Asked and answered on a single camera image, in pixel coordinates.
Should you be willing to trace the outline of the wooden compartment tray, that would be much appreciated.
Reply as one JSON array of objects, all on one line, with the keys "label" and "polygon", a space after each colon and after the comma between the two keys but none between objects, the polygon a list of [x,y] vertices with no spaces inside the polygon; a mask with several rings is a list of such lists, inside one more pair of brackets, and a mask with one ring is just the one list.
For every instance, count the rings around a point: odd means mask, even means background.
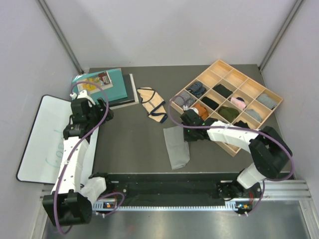
[{"label": "wooden compartment tray", "polygon": [[[240,112],[240,115],[231,124],[242,120],[243,122],[246,122],[251,129],[259,129],[283,101],[280,96],[220,59],[215,61],[194,80],[182,88],[181,92],[187,91],[186,88],[194,84],[196,81],[201,82],[207,91],[199,99],[191,94],[196,99],[196,102],[192,106],[195,104],[200,104],[208,110],[208,118],[215,118],[226,123],[230,122],[224,119],[217,111],[221,106],[235,108]],[[233,94],[227,99],[224,98],[212,89],[218,84],[222,84],[231,90]],[[278,105],[273,110],[267,108],[256,100],[261,94],[267,94],[270,98],[276,101]],[[216,110],[212,110],[201,101],[203,97],[209,97],[216,101],[219,104],[219,107]],[[230,102],[232,97],[244,101],[246,104],[245,110],[242,111],[232,104]],[[263,121],[258,122],[250,115],[245,113],[247,109],[254,109],[257,111]]]}]

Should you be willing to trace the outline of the grey rolled garment right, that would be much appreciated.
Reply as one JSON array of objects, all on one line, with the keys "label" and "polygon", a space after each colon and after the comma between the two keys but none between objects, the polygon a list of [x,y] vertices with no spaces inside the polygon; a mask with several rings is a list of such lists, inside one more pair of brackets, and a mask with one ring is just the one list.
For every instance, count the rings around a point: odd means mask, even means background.
[{"label": "grey rolled garment right", "polygon": [[270,98],[267,94],[261,94],[256,100],[271,110],[278,105],[277,102]]}]

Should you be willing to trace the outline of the navy patterned rolled garment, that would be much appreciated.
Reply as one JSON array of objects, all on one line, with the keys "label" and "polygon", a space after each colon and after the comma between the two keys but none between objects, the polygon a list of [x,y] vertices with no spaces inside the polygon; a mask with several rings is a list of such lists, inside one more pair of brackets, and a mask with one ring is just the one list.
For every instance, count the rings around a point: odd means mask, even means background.
[{"label": "navy patterned rolled garment", "polygon": [[194,84],[186,88],[186,90],[198,99],[201,98],[207,91],[207,89],[199,81],[196,81]]}]

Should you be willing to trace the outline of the grey underwear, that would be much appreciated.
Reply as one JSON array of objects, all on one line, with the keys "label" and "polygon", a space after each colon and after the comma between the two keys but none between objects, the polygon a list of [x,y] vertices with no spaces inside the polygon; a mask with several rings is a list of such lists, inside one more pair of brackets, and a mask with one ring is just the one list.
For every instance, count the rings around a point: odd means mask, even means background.
[{"label": "grey underwear", "polygon": [[163,133],[172,170],[183,168],[190,161],[189,144],[184,140],[183,128],[164,128]]}]

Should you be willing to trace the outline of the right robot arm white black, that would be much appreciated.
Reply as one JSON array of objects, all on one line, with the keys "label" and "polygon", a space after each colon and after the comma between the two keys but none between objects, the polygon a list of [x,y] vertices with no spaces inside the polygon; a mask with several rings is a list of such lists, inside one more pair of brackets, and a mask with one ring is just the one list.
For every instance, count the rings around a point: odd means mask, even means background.
[{"label": "right robot arm white black", "polygon": [[220,186],[219,192],[223,198],[245,197],[252,188],[260,186],[260,181],[276,180],[292,159],[292,151],[270,126],[256,130],[234,126],[215,118],[203,120],[194,110],[185,111],[180,118],[187,141],[222,142],[251,155],[252,164],[243,169],[231,183]]}]

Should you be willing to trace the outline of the pink rolled garment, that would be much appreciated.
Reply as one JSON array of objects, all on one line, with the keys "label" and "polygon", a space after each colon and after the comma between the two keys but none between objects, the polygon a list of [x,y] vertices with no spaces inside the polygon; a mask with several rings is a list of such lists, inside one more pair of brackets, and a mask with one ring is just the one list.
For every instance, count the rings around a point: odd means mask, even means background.
[{"label": "pink rolled garment", "polygon": [[245,102],[242,101],[242,100],[239,100],[239,99],[237,99],[237,98],[232,97],[232,98],[230,99],[230,102],[231,102],[232,104],[234,104],[237,108],[239,108],[239,109],[242,110],[242,111],[245,110],[245,108],[246,108]]}]

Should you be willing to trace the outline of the dark grey book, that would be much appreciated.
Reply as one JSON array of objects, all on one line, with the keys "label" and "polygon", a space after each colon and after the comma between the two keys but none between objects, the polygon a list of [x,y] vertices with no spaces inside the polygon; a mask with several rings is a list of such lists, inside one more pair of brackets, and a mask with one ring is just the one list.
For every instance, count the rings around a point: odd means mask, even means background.
[{"label": "dark grey book", "polygon": [[110,109],[115,110],[122,107],[132,106],[139,103],[137,88],[132,74],[123,75],[127,96],[109,102]]}]

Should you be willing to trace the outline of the black rolled garment upper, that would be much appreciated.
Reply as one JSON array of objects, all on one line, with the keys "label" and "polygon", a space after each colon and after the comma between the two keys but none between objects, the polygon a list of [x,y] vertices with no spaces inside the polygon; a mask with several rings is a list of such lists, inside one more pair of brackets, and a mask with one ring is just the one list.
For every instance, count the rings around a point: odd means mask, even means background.
[{"label": "black rolled garment upper", "polygon": [[229,90],[228,88],[226,88],[222,84],[218,84],[218,85],[214,86],[212,89],[226,99],[233,94],[233,92],[231,90]]}]

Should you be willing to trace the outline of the orange rolled garment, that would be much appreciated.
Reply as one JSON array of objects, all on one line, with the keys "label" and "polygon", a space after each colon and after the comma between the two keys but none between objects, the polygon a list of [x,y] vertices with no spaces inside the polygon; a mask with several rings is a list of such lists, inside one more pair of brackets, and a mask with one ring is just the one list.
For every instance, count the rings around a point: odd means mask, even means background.
[{"label": "orange rolled garment", "polygon": [[206,120],[209,116],[209,112],[208,110],[203,107],[202,105],[200,104],[195,104],[194,105],[194,108],[198,110],[198,115],[203,119],[203,120]]}]

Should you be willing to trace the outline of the small illustrated paperback book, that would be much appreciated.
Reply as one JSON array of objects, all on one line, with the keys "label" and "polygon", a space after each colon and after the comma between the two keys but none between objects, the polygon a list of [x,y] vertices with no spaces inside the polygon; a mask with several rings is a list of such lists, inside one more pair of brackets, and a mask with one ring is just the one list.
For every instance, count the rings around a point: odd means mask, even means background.
[{"label": "small illustrated paperback book", "polygon": [[90,92],[90,94],[97,93],[100,90],[95,85],[88,84],[88,82],[97,84],[99,87],[101,87],[102,90],[113,87],[112,80],[107,71],[82,75],[78,77],[75,82],[85,82],[77,85],[77,89],[79,92],[82,90],[87,90]]}]

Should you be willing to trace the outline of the grey rolled garment middle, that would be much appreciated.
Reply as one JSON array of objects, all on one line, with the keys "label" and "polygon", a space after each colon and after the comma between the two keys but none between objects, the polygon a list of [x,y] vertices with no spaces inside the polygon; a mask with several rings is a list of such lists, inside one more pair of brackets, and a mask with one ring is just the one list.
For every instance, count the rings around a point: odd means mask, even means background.
[{"label": "grey rolled garment middle", "polygon": [[254,118],[258,122],[262,122],[263,121],[261,116],[260,116],[260,114],[257,111],[255,111],[254,109],[247,109],[245,111],[245,113],[250,115],[252,118]]}]

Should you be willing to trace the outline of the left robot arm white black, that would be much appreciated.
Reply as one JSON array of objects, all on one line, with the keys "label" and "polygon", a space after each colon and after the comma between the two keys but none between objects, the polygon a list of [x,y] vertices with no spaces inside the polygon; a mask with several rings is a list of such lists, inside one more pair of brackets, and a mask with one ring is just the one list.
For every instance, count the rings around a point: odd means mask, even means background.
[{"label": "left robot arm white black", "polygon": [[109,197],[113,185],[104,176],[88,178],[84,186],[81,176],[86,151],[92,133],[113,118],[108,102],[96,103],[87,98],[71,102],[72,114],[63,130],[63,158],[57,181],[51,194],[43,197],[43,207],[52,224],[59,230],[64,226],[87,224],[91,221],[93,205],[98,197]]}]

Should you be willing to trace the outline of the whiteboard black frame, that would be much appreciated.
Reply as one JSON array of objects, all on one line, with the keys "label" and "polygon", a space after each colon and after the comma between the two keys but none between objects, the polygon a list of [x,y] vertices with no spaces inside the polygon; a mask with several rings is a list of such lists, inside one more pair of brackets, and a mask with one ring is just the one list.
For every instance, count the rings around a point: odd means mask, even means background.
[{"label": "whiteboard black frame", "polygon": [[63,130],[71,114],[69,101],[42,97],[16,174],[18,181],[56,183],[65,152]]}]

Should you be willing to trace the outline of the beige underwear navy trim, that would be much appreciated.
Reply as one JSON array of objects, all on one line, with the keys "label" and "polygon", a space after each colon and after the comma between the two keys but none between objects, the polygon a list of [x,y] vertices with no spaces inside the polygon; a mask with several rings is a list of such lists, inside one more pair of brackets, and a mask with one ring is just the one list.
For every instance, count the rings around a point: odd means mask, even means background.
[{"label": "beige underwear navy trim", "polygon": [[151,87],[137,89],[142,101],[141,104],[147,111],[148,117],[159,123],[164,123],[168,117],[164,108],[165,100]]}]

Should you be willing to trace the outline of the black rolled garment middle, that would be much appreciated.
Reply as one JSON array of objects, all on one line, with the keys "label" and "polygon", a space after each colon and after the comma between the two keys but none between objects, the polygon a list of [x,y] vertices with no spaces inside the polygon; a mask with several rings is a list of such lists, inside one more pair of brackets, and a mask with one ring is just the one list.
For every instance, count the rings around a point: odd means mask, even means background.
[{"label": "black rolled garment middle", "polygon": [[209,97],[203,97],[201,101],[208,107],[210,107],[212,110],[216,110],[219,107],[219,104]]}]

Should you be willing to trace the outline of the black rolled garment lower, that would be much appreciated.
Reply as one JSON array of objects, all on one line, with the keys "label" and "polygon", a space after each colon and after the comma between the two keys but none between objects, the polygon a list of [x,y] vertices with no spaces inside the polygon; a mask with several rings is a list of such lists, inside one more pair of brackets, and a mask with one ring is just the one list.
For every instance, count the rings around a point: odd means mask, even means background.
[{"label": "black rolled garment lower", "polygon": [[242,120],[235,122],[234,126],[242,127],[242,128],[250,128],[249,125],[246,122],[243,122]]}]

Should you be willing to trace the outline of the black rolled garment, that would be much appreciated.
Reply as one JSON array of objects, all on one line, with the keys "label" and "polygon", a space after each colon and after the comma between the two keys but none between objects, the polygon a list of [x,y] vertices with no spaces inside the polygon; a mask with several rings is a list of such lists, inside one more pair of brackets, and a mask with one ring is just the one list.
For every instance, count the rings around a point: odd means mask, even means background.
[{"label": "black rolled garment", "polygon": [[214,86],[212,89],[226,99],[233,94],[233,92],[231,90],[229,90],[228,88],[226,88],[222,84],[218,84],[218,85]]},{"label": "black rolled garment", "polygon": [[209,97],[203,97],[201,101],[208,107],[210,107],[212,110],[216,110],[219,107],[219,104]]},{"label": "black rolled garment", "polygon": [[235,122],[234,126],[242,127],[242,128],[250,128],[249,125],[246,122],[243,122],[242,120]]}]

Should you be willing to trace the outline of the striped grey rolled garment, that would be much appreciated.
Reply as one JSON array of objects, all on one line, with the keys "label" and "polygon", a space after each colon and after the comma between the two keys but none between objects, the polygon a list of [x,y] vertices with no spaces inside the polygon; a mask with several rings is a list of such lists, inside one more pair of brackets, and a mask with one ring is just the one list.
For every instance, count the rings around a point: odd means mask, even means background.
[{"label": "striped grey rolled garment", "polygon": [[196,99],[188,91],[182,91],[175,97],[173,102],[181,108],[184,106],[190,108],[196,102]]}]

